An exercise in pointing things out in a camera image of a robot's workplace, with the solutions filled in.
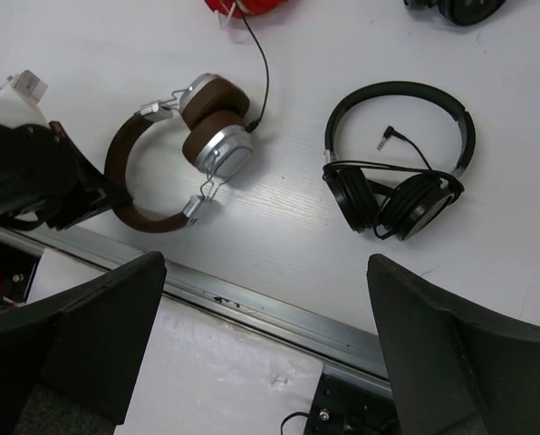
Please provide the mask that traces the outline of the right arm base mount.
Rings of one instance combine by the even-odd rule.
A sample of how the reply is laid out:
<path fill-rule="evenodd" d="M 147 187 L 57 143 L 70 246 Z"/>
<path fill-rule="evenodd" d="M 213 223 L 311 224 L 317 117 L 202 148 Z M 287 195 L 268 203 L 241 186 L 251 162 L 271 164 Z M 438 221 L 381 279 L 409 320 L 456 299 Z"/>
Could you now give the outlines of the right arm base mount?
<path fill-rule="evenodd" d="M 402 434 L 391 399 L 328 372 L 321 374 L 310 410 L 285 416 L 279 433 L 286 434 L 287 423 L 297 418 L 305 419 L 303 434 Z"/>

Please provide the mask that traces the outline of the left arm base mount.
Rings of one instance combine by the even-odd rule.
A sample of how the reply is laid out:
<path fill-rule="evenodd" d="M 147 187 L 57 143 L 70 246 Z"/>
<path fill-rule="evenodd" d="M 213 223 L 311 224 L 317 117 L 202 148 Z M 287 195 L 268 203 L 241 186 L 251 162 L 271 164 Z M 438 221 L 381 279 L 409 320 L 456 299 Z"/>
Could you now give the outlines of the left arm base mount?
<path fill-rule="evenodd" d="M 0 241 L 0 313 L 25 305 L 40 257 Z"/>

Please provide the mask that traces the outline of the brown silver headphones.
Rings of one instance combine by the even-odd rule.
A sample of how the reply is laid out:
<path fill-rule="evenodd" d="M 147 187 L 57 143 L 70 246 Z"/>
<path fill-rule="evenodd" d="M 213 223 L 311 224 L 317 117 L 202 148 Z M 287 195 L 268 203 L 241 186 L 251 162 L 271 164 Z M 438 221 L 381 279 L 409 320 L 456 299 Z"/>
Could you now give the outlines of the brown silver headphones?
<path fill-rule="evenodd" d="M 111 141 L 104 175 L 117 186 L 126 186 L 128 160 L 134 145 L 154 124 L 169 120 L 176 112 L 189 129 L 182 145 L 186 161 L 207 176 L 225 184 L 253 153 L 252 131 L 246 124 L 250 99 L 237 85 L 214 73 L 199 75 L 169 100 L 141 106 L 124 122 Z"/>

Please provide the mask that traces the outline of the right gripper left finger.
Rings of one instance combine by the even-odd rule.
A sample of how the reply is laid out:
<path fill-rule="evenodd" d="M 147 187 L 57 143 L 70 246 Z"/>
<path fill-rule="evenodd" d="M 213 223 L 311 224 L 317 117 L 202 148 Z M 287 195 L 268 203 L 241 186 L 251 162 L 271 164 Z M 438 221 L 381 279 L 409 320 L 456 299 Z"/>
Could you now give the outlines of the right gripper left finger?
<path fill-rule="evenodd" d="M 149 252 L 0 314 L 0 434 L 112 434 L 126 419 L 166 278 Z"/>

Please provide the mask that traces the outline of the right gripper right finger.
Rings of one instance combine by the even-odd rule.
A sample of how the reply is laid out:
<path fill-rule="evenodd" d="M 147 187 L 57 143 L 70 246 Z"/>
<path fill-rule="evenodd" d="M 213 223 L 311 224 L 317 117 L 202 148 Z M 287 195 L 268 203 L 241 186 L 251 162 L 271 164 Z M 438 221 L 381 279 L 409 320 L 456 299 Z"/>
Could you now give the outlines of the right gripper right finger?
<path fill-rule="evenodd" d="M 540 434 L 540 326 L 381 254 L 366 278 L 402 433 Z"/>

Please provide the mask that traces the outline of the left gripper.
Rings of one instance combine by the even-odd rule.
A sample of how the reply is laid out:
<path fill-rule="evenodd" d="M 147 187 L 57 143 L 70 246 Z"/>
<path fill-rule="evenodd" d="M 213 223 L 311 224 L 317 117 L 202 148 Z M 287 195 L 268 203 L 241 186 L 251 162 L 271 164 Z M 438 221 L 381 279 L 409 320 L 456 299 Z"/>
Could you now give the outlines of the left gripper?
<path fill-rule="evenodd" d="M 101 174 L 60 122 L 0 124 L 0 227 L 64 230 L 131 203 L 127 189 Z"/>

